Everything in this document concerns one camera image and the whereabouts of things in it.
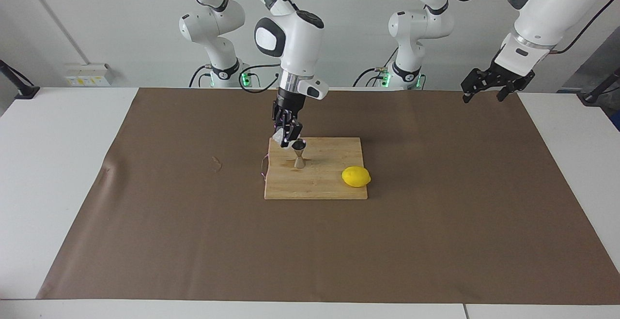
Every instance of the white wall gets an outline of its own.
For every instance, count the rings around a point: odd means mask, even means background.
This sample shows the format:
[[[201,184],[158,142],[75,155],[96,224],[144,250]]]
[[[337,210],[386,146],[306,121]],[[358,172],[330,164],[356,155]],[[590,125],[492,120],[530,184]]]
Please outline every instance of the white wall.
[[[44,0],[66,32],[93,63],[108,63],[121,87],[184,87],[206,53],[179,33],[178,19],[199,6],[193,0]],[[226,35],[250,64],[273,63],[255,47],[252,32],[266,9],[256,0],[237,0],[246,25]],[[334,86],[351,85],[368,67],[382,65],[396,47],[388,34],[393,12],[421,8],[418,0],[295,0],[326,24],[318,74]],[[516,11],[505,0],[450,0],[456,16],[452,36],[425,41],[423,72],[428,89],[459,90],[473,67],[487,68]],[[620,1],[589,29],[569,53],[548,57],[535,69],[530,91],[556,91],[620,24]],[[578,28],[567,37],[572,39]],[[0,1],[0,57],[35,83],[64,85],[63,64],[78,55],[37,0]],[[263,82],[273,72],[261,73]]]

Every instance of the black stand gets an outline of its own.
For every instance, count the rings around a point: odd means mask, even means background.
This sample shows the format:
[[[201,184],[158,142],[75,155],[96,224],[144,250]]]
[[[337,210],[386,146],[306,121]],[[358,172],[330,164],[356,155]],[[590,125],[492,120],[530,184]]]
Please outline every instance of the black stand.
[[[611,87],[611,85],[613,85],[616,81],[618,81],[618,79],[620,79],[620,68],[614,71],[614,73],[611,74],[611,76],[605,78],[605,80],[601,84],[599,84],[598,87],[596,87],[593,91],[587,92],[587,93],[578,92],[577,97],[586,106],[598,106],[596,103],[596,100],[598,100],[598,97],[601,96],[601,94],[605,90],[607,90],[607,88]]]
[[[35,97],[35,94],[41,89],[40,87],[31,87],[29,85],[25,85],[21,79],[19,79],[9,65],[7,65],[4,61],[0,60],[0,72],[9,79],[9,81],[13,82],[15,87],[19,90],[19,94],[15,96],[16,100],[29,100]]]

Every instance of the brown tablecloth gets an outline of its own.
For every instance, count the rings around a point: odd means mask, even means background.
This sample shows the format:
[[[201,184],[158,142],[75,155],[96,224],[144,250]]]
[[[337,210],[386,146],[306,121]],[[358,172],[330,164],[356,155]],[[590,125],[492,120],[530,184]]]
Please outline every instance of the brown tablecloth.
[[[518,97],[460,95],[308,101],[305,136],[361,138],[369,199],[266,201],[274,92],[141,89],[38,297],[620,304]]]

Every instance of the white electrical box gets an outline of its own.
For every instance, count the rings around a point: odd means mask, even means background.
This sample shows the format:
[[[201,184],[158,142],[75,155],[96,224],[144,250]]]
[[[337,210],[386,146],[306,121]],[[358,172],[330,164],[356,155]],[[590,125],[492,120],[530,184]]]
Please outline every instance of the white electrical box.
[[[113,76],[106,64],[66,65],[65,79],[71,87],[111,87]]]

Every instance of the brown leather sheet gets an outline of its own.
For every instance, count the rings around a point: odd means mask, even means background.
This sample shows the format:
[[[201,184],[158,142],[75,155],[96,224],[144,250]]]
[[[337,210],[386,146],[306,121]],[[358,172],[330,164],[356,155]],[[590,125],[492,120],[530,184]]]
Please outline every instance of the brown leather sheet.
[[[141,89],[38,298],[620,304],[517,96],[308,101],[305,136],[361,138],[356,201],[263,200],[273,97]]]

